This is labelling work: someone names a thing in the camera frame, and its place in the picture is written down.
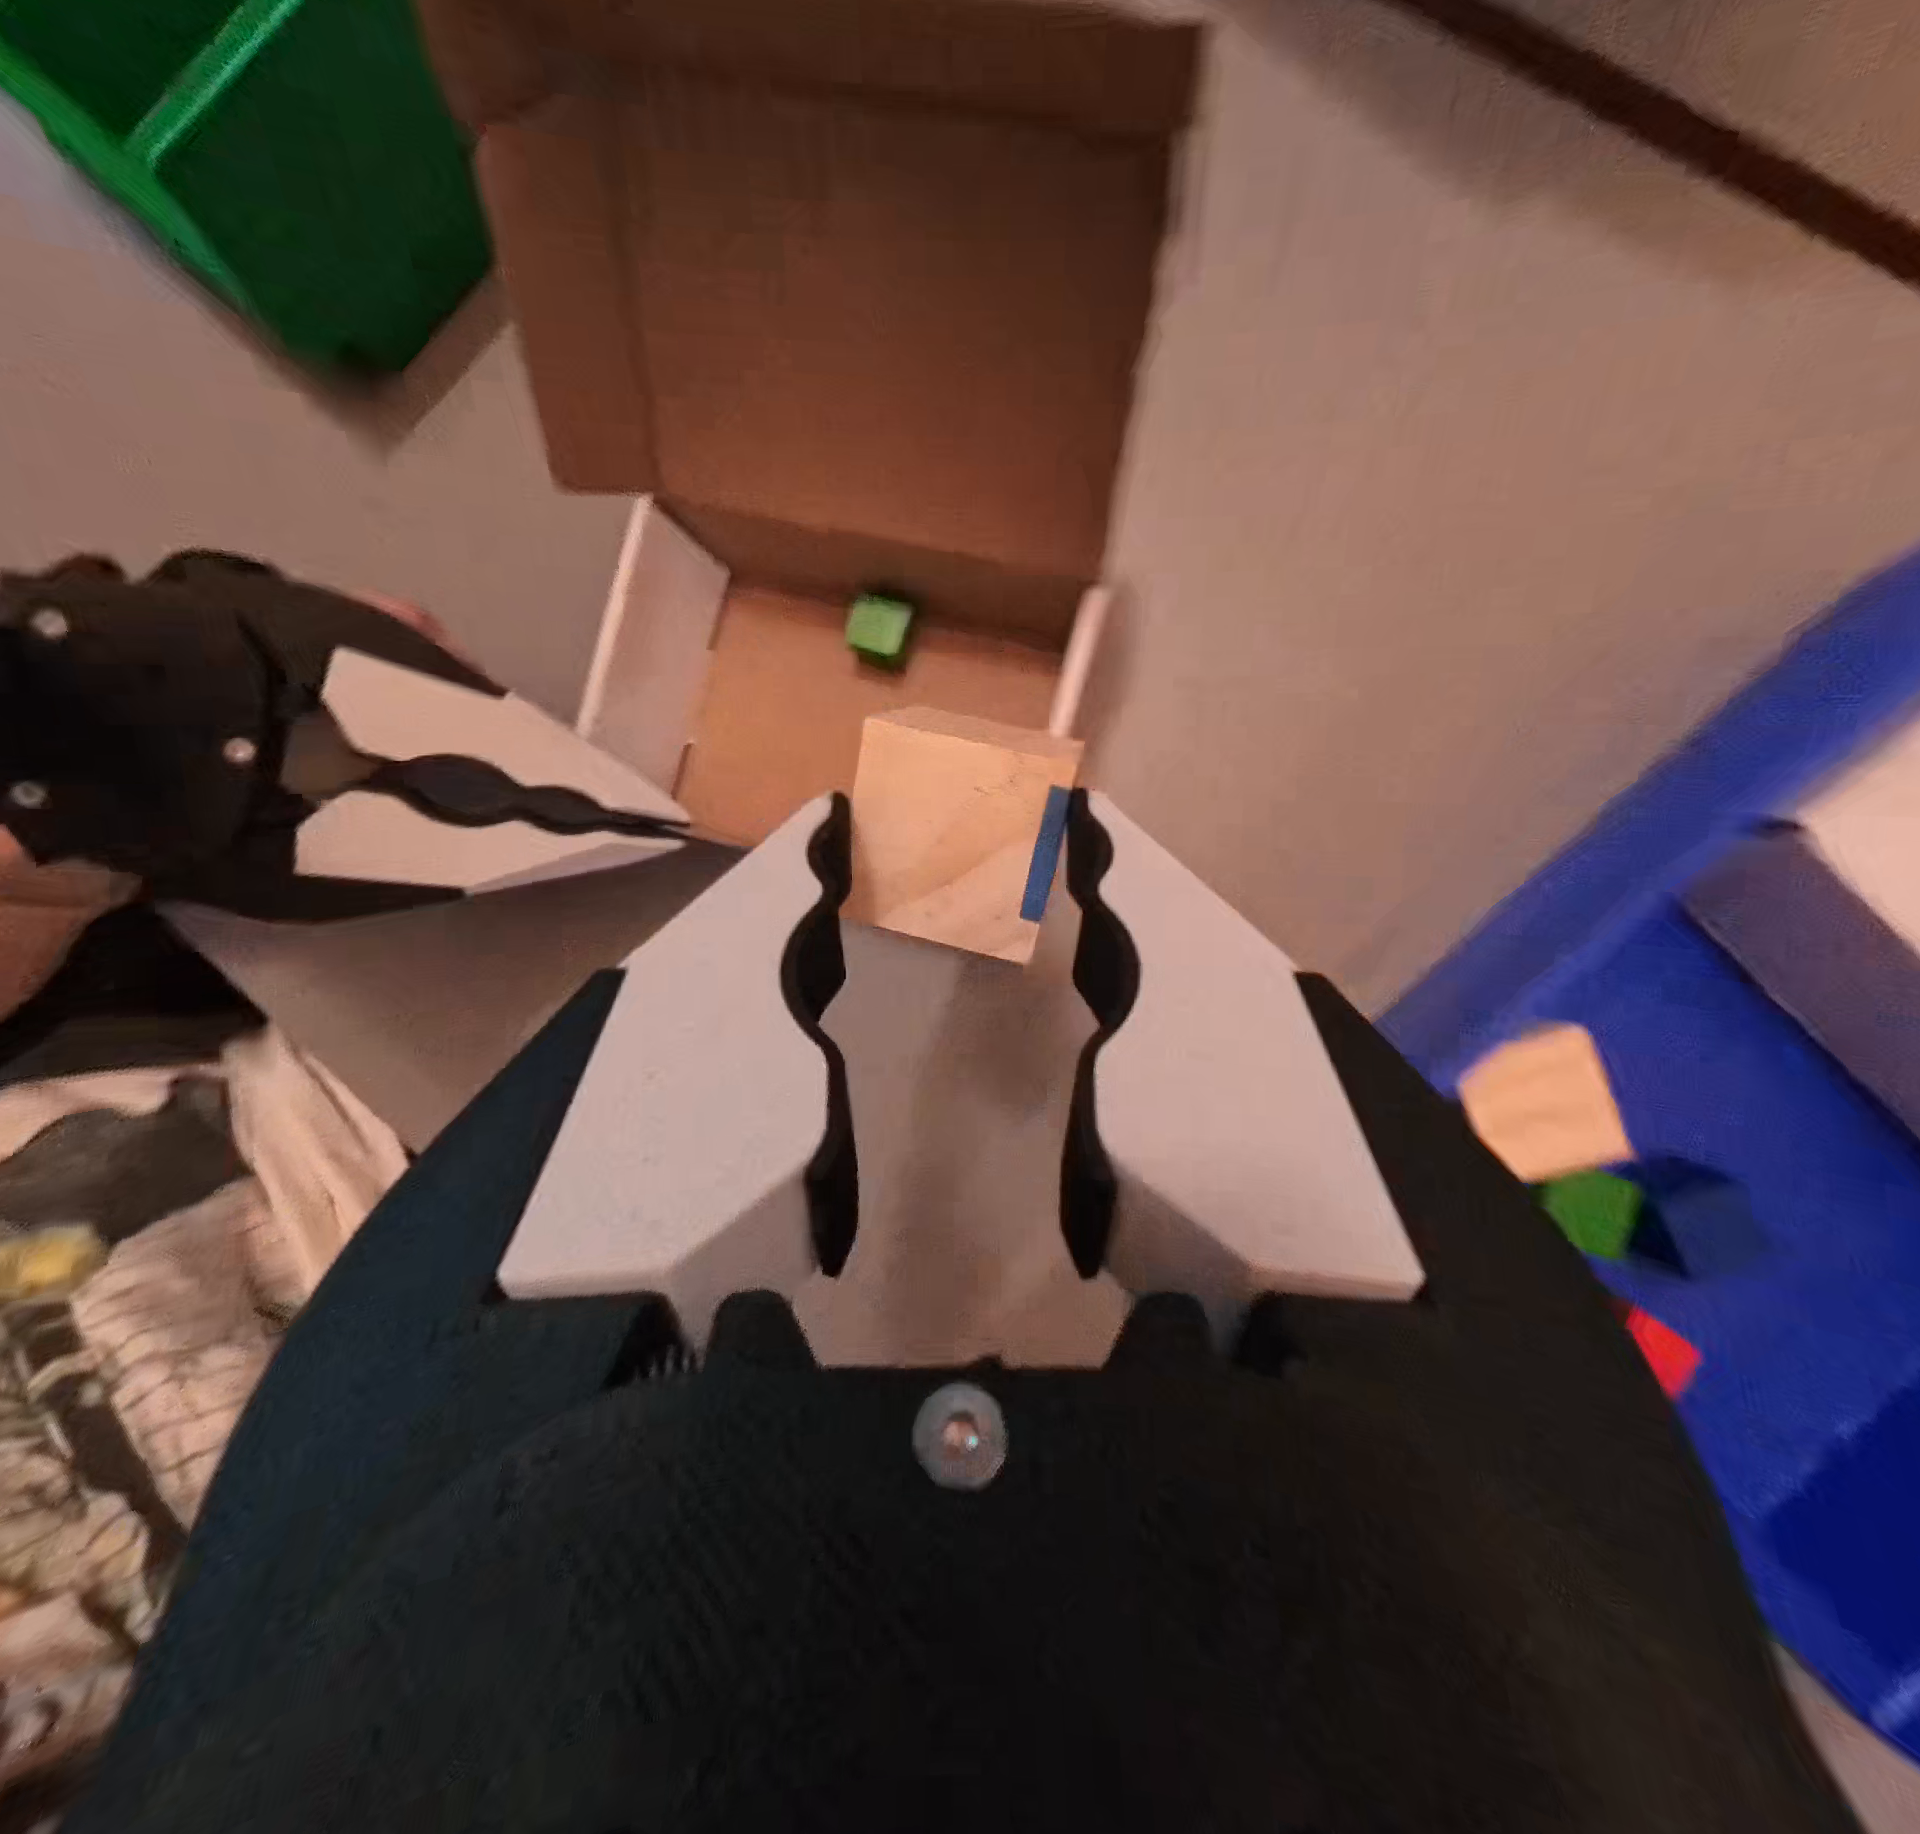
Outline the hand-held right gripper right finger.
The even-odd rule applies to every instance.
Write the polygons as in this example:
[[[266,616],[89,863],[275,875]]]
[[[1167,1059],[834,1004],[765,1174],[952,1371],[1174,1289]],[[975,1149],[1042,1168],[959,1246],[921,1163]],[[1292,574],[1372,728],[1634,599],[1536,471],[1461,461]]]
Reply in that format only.
[[[1264,1297],[1408,1303],[1425,1272],[1303,975],[1106,796],[1064,812],[1090,1017],[1060,1230],[1077,1278],[1245,1318]]]

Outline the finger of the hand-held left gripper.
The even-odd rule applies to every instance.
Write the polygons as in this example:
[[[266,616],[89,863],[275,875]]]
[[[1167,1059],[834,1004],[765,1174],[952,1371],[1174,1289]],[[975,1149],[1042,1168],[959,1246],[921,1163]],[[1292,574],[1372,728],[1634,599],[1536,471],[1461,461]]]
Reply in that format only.
[[[340,647],[322,704],[366,792],[454,827],[686,829],[673,796],[517,694]]]
[[[679,848],[679,841],[560,837],[530,824],[459,827],[389,796],[346,792],[300,826],[294,873],[306,880],[433,887],[473,899],[594,877]]]

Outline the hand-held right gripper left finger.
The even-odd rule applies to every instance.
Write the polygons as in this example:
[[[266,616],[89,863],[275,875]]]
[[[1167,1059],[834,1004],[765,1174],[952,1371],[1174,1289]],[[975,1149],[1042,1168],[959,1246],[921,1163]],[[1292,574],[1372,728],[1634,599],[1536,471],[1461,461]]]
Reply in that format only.
[[[497,1269],[511,1302],[740,1292],[842,1275],[857,1229],[844,1057],[851,803],[808,802],[619,964],[599,1038]]]

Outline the large wooden cube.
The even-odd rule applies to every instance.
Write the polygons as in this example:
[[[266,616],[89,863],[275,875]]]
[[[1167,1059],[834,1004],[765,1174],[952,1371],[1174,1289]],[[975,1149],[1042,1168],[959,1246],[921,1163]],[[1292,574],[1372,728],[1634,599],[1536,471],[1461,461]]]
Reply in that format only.
[[[932,708],[865,718],[846,919],[1027,964],[1055,878],[1034,875],[1044,827],[1077,787],[1082,754],[1073,738]]]

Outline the green plastic bin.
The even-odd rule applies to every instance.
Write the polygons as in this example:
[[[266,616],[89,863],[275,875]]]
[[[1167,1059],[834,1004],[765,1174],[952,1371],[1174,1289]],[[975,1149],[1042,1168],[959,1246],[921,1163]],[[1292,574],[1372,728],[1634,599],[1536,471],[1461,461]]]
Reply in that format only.
[[[407,366],[489,272],[414,0],[2,0],[46,145],[281,352]]]

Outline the white cardboard mailer box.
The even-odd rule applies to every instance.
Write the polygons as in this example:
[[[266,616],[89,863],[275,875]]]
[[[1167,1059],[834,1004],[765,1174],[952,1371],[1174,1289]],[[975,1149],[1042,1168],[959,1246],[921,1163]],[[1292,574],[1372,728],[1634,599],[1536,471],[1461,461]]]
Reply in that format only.
[[[1039,727],[1207,33],[1082,0],[416,0],[546,466],[634,498],[583,717],[752,847],[899,704]],[[916,602],[854,663],[857,593]]]
[[[1918,723],[1740,839],[1693,924],[1888,1116],[1918,1131]]]

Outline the blue plastic bin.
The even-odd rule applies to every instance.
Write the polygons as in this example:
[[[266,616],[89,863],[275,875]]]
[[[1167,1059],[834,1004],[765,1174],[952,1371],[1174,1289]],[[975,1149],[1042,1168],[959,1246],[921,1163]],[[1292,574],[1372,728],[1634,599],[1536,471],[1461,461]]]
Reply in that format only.
[[[1746,834],[1915,721],[1907,553],[1811,621],[1389,1008],[1452,1087],[1534,1024],[1597,1039],[1637,1159],[1748,1192],[1764,1265],[1675,1282],[1594,1260],[1704,1354],[1678,1411],[1779,1643],[1915,1762],[1915,1133],[1684,910]]]

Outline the person's left hand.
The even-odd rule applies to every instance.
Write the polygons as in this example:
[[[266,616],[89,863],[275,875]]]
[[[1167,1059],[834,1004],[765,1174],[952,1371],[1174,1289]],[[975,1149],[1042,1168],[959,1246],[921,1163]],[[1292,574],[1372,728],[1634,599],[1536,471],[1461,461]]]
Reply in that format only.
[[[35,862],[2,829],[2,1020],[35,1002],[86,928],[134,893],[131,877],[91,862]]]

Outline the blue cube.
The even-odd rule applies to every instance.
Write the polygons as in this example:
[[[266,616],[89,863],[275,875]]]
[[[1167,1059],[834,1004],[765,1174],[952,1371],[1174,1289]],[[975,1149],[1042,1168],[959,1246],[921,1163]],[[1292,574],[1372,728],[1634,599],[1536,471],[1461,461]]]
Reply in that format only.
[[[1702,1283],[1764,1265],[1771,1246],[1740,1180],[1688,1157],[1644,1157],[1627,1179],[1640,1207],[1627,1260],[1667,1280]]]

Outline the red cube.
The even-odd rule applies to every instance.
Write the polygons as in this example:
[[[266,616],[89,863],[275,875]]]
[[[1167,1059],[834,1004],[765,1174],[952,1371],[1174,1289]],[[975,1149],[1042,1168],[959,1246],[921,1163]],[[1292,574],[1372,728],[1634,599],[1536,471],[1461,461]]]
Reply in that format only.
[[[1642,1306],[1620,1303],[1620,1324],[1667,1400],[1686,1395],[1704,1364],[1702,1350]]]

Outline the white printed shirt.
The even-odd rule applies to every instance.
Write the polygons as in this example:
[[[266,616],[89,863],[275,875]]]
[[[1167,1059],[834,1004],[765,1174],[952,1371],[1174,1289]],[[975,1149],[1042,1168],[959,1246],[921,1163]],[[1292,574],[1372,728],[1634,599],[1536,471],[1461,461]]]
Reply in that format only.
[[[5,1830],[58,1827],[242,1411],[407,1163],[271,1027],[5,1087]]]

